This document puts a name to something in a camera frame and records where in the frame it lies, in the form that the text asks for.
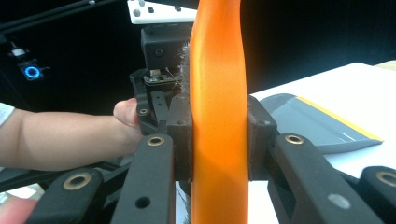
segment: screw hole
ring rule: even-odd
[[[161,137],[152,137],[148,140],[148,145],[152,147],[156,147],[162,145],[164,142],[165,140]]]
[[[147,114],[149,111],[147,109],[141,109],[139,111],[140,114]]]
[[[151,200],[148,197],[141,197],[138,200],[136,200],[135,204],[137,208],[144,209],[149,207],[151,204]]]
[[[297,135],[287,135],[285,137],[285,139],[287,142],[294,144],[294,145],[300,145],[304,142],[304,139]]]
[[[64,189],[75,190],[81,189],[91,181],[91,175],[88,173],[75,174],[64,181]]]
[[[396,188],[396,174],[391,172],[381,171],[376,173],[376,177],[383,183]]]

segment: black mechanical part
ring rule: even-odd
[[[396,223],[396,170],[384,166],[365,168],[357,192],[385,223]]]
[[[111,223],[175,223],[175,176],[172,138],[145,136],[125,178]]]
[[[91,168],[60,176],[38,201],[26,223],[97,223],[95,218],[105,202],[102,183],[102,174]]]
[[[270,156],[268,191],[280,223],[382,223],[308,139],[281,134]]]
[[[141,31],[141,44],[148,70],[174,68],[180,65],[182,47],[191,35],[191,27],[183,23],[150,25]]]
[[[192,180],[192,116],[190,96],[176,95],[171,103],[167,118],[167,134],[174,140],[175,179]]]
[[[253,96],[247,98],[248,108],[248,175],[249,180],[267,180],[264,161],[275,146],[277,126],[271,115]]]

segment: orange fabric strap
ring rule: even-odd
[[[248,102],[240,0],[201,0],[191,34],[191,223],[248,223]]]

